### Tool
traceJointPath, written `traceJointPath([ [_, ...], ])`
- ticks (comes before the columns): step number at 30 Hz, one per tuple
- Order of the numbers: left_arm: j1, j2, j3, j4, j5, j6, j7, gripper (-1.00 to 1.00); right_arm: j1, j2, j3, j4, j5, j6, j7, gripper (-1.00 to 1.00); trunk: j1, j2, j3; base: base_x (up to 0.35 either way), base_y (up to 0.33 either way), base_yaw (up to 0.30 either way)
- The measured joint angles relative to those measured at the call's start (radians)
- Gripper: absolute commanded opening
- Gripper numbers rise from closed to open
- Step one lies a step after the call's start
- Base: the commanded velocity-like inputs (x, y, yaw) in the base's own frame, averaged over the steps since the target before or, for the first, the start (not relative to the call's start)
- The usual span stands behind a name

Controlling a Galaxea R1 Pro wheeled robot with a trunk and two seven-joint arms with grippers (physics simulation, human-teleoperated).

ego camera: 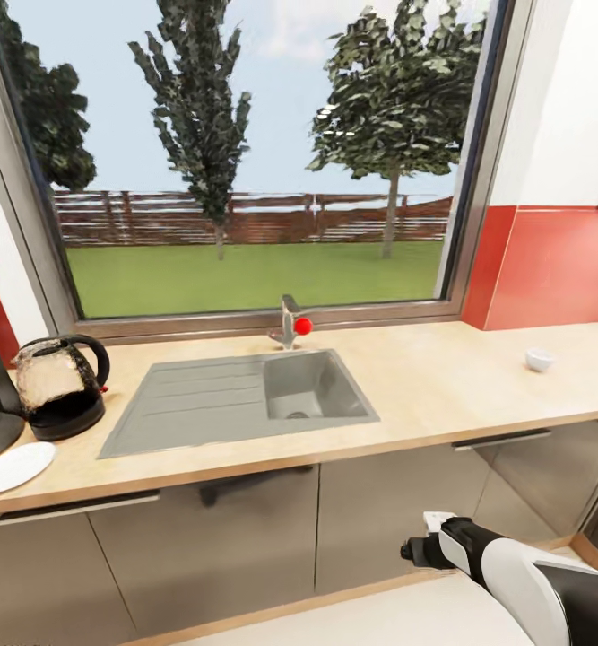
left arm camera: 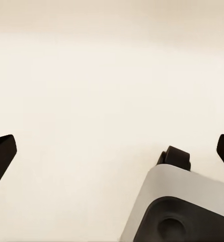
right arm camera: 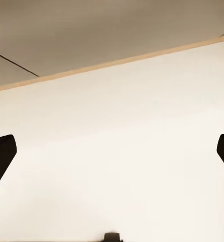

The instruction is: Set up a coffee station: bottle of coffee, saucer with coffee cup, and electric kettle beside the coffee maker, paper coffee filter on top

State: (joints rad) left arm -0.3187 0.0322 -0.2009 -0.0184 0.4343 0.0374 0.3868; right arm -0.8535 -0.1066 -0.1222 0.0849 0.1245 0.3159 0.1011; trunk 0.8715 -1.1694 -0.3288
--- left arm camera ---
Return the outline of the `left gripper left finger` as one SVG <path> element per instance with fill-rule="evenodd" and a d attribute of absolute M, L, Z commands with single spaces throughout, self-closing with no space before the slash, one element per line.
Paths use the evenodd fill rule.
<path fill-rule="evenodd" d="M 17 145 L 13 134 L 0 137 L 0 180 L 17 154 Z"/>

